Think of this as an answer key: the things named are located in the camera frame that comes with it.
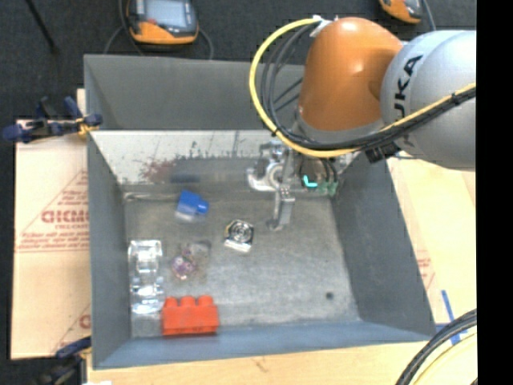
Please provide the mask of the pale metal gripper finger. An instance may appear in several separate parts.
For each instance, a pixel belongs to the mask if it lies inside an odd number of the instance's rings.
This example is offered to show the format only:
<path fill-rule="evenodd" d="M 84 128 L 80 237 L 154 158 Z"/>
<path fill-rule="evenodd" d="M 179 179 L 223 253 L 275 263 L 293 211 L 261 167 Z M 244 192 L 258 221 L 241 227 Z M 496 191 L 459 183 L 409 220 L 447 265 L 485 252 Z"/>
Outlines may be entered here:
<path fill-rule="evenodd" d="M 278 231 L 282 228 L 281 224 L 281 206 L 282 206 L 282 190 L 279 188 L 275 192 L 273 215 L 267 221 L 267 226 L 271 231 Z"/>
<path fill-rule="evenodd" d="M 289 188 L 283 188 L 281 190 L 281 224 L 283 226 L 288 225 L 291 221 L 295 201 L 296 197 Z"/>

